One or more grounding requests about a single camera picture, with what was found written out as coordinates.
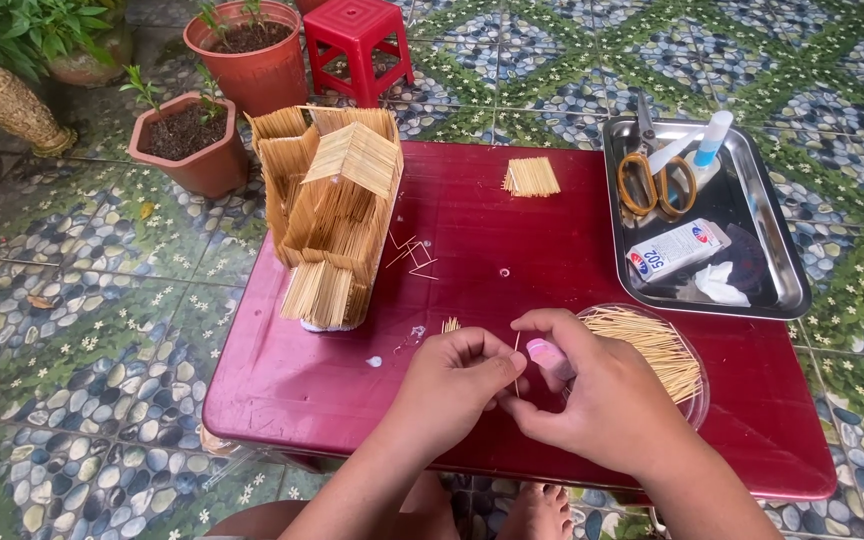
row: glue box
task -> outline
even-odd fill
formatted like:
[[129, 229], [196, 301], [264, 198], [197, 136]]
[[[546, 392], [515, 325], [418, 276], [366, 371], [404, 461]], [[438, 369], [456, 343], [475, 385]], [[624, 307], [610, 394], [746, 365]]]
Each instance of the glue box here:
[[696, 219], [635, 244], [626, 259], [648, 283], [704, 261], [731, 243], [722, 228], [709, 220]]

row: maroon tabletop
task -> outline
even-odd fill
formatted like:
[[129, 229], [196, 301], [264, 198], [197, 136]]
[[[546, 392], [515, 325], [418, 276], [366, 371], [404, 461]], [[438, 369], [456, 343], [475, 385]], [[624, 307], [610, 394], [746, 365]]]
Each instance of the maroon tabletop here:
[[[403, 142], [405, 172], [391, 219], [399, 242], [428, 242], [438, 261], [413, 276], [386, 243], [363, 325], [312, 333], [277, 314], [288, 286], [266, 237], [205, 399], [205, 426], [222, 438], [322, 455], [348, 455], [399, 389], [423, 336], [459, 318], [507, 343], [509, 323], [534, 308], [573, 312], [635, 301], [616, 271], [600, 152]], [[510, 158], [547, 156], [561, 193], [513, 198], [501, 189]], [[420, 255], [419, 261], [425, 259]], [[778, 321], [664, 311], [705, 364], [708, 416], [699, 434], [753, 495], [816, 500], [835, 472], [788, 334]], [[522, 334], [521, 343], [536, 335]], [[366, 360], [381, 358], [372, 367]], [[534, 366], [537, 405], [562, 407]], [[523, 436], [501, 410], [486, 412], [441, 469], [561, 484], [638, 489], [625, 474]]]

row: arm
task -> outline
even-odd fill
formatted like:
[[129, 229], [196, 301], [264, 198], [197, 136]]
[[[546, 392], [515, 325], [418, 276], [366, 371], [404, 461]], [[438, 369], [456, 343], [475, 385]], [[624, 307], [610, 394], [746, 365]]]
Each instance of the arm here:
[[[525, 436], [634, 477], [675, 538], [782, 539], [729, 464], [686, 422], [634, 347], [595, 335], [564, 309], [529, 311], [511, 327], [548, 333], [546, 339], [558, 344], [577, 374], [559, 414], [502, 394], [502, 409]], [[553, 392], [565, 388], [544, 368], [539, 371]]]
[[385, 417], [280, 540], [388, 537], [419, 473], [469, 434], [526, 363], [479, 327], [426, 339]]

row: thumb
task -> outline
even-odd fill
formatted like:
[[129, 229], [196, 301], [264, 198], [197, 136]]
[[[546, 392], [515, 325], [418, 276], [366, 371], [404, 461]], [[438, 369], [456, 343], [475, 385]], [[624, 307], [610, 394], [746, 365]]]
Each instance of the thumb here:
[[472, 377], [477, 390], [491, 398], [502, 388], [511, 385], [512, 381], [525, 371], [527, 363], [525, 354], [515, 350], [493, 356], [479, 365], [463, 369], [462, 372]]
[[531, 401], [516, 396], [505, 396], [498, 400], [502, 411], [510, 414], [522, 435], [548, 445], [562, 448], [560, 439], [568, 432], [561, 425], [562, 414], [539, 410]]

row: stainless steel tray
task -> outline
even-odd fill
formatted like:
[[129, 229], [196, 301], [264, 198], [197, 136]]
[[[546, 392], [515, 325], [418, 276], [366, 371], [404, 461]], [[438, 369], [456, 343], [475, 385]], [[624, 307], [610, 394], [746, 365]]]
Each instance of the stainless steel tray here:
[[[654, 119], [655, 136], [660, 144], [668, 144], [702, 126], [704, 122], [691, 120]], [[680, 312], [705, 312], [756, 317], [763, 319], [790, 320], [804, 315], [812, 304], [812, 293], [806, 273], [799, 261], [795, 244], [786, 226], [779, 201], [772, 189], [772, 183], [762, 164], [759, 148], [748, 133], [738, 128], [728, 131], [725, 142], [719, 150], [718, 159], [721, 169], [708, 185], [699, 192], [690, 211], [669, 223], [653, 219], [640, 226], [635, 220], [623, 219], [622, 205], [618, 199], [617, 167], [622, 158], [635, 149], [638, 142], [638, 128], [633, 116], [612, 118], [603, 129], [606, 153], [606, 176], [608, 178], [608, 202], [611, 207], [612, 235], [615, 239], [615, 260], [619, 281], [622, 287], [642, 304], [660, 310]], [[681, 155], [698, 148], [698, 140], [689, 145]], [[728, 224], [741, 227], [749, 239], [758, 240], [764, 255], [764, 270], [756, 293], [750, 295], [751, 306], [725, 305], [709, 301], [682, 300], [669, 297], [668, 291], [682, 290], [686, 275], [694, 275], [708, 261], [683, 269], [675, 286], [644, 286], [641, 280], [633, 283], [630, 276], [626, 254], [629, 248], [643, 240], [657, 236], [679, 224], [693, 219], [704, 218], [717, 223], [723, 230]], [[759, 259], [756, 266], [762, 269]]]

